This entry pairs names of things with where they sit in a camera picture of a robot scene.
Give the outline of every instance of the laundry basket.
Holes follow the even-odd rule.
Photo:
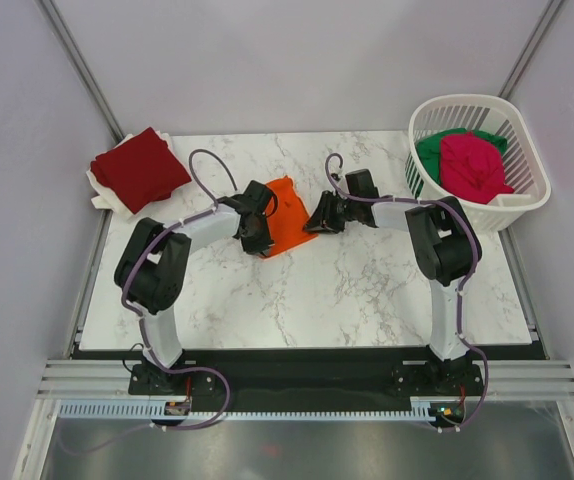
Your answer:
[[[483,130],[507,139],[503,155],[507,185],[513,194],[497,195],[487,205],[460,199],[477,232],[497,232],[549,199],[551,185],[523,118],[511,103],[489,95],[446,95],[416,109],[409,122],[410,153],[405,178],[412,193],[423,200],[452,195],[427,174],[418,158],[416,143],[451,128]]]

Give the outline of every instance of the dark red cloth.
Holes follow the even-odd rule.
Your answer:
[[[91,172],[111,188],[132,213],[171,196],[191,177],[153,128],[130,138],[91,162]]]
[[[514,193],[505,185],[500,152],[472,132],[447,135],[440,141],[440,182],[459,198],[489,203],[499,193]]]

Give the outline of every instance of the orange cloth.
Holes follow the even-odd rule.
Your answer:
[[[274,240],[268,258],[308,242],[318,236],[315,233],[303,232],[303,226],[309,220],[309,214],[303,201],[294,190],[294,182],[289,177],[272,180],[267,184],[278,197],[276,213],[267,218],[269,234]],[[274,210],[274,202],[269,202],[266,215]]]

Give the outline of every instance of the pink cloth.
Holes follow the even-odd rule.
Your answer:
[[[499,193],[514,193],[505,185],[500,152],[472,132],[447,135],[440,141],[440,182],[458,198],[489,203]]]

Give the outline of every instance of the white marble table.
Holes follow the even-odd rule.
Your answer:
[[[369,168],[381,194],[408,196],[402,132],[175,137],[177,157],[208,148],[227,162],[239,188],[289,175],[311,214],[329,189],[323,164],[332,151],[344,172]],[[197,173],[218,195],[232,189],[208,156]],[[113,216],[84,326],[82,350],[129,349],[140,340],[135,317],[120,305],[114,269],[143,216],[171,221],[209,199],[192,182],[129,222]],[[469,291],[468,337],[479,344],[525,344],[531,338],[498,235],[481,235],[483,261]],[[268,260],[223,239],[190,257],[175,306],[185,348],[284,348],[425,345],[431,333],[429,284],[404,232],[348,224]]]

